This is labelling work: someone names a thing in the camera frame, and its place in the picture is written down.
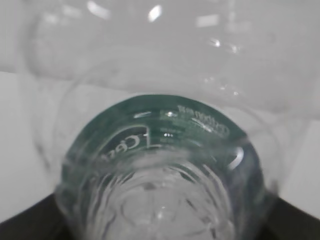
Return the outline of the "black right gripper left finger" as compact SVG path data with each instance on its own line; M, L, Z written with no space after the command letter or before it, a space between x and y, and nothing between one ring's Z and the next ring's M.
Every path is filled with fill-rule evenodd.
M0 223L1 240L71 240L72 233L50 194Z

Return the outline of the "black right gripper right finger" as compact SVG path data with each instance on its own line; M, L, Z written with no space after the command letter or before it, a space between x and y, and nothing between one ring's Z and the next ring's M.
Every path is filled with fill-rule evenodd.
M278 198L258 240L320 240L320 220Z

